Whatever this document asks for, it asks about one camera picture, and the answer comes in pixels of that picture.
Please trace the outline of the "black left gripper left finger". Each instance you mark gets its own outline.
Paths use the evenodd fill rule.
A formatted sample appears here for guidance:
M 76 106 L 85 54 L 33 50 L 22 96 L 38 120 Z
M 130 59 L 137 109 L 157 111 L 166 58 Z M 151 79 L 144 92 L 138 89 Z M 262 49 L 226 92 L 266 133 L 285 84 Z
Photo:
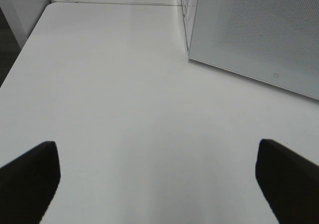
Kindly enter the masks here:
M 61 179 L 56 143 L 45 141 L 0 168 L 0 222 L 38 224 Z

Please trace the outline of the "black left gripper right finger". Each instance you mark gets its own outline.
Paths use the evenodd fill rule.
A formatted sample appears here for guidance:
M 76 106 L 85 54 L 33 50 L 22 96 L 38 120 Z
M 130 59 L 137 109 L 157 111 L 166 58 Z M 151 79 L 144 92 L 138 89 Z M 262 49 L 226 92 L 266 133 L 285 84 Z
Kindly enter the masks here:
M 274 140 L 262 139 L 255 177 L 279 223 L 319 222 L 318 165 Z

